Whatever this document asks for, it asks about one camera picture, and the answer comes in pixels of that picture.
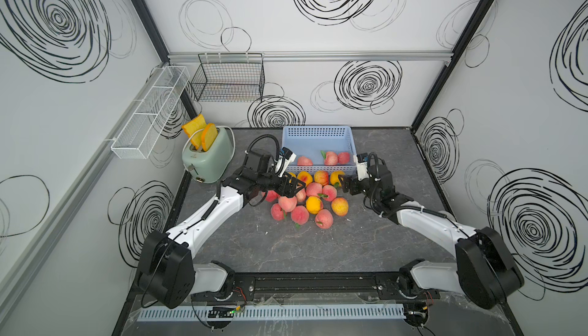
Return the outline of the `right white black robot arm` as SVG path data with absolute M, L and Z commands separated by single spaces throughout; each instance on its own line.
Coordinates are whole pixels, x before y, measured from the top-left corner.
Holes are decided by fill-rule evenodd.
M 386 166 L 361 163 L 355 175 L 342 175 L 339 183 L 345 193 L 364 195 L 368 208 L 379 217 L 418 232 L 453 257 L 453 262 L 415 259 L 401 267 L 397 287 L 405 298 L 438 290 L 461 294 L 480 308 L 491 309 L 525 285 L 496 230 L 463 225 L 446 211 L 425 208 L 397 191 Z

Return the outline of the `dark pink peach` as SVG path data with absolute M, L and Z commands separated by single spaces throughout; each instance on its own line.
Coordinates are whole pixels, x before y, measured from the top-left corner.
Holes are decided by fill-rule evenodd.
M 274 204 L 270 209 L 271 217 L 275 221 L 282 221 L 286 218 L 287 213 L 279 204 Z

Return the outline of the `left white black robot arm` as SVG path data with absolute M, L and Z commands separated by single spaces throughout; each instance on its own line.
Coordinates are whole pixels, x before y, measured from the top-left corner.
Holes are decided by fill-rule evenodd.
M 295 159 L 295 153 L 281 146 L 275 136 L 255 138 L 243 164 L 217 183 L 215 195 L 206 204 L 165 233 L 154 231 L 147 236 L 135 280 L 142 295 L 170 309 L 201 293 L 230 298 L 234 270 L 218 261 L 195 264 L 193 260 L 207 239 L 258 194 L 274 191 L 295 198 L 306 186 L 286 171 Z

